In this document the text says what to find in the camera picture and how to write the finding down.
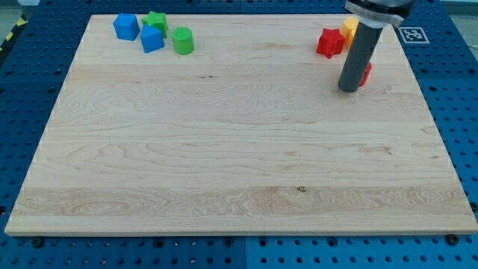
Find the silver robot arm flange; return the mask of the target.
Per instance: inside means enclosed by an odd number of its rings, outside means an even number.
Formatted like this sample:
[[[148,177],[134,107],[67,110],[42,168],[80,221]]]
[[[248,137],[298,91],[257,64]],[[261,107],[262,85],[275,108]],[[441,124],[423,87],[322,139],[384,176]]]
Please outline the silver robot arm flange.
[[[371,28],[400,27],[410,15],[415,0],[346,0],[344,8]]]

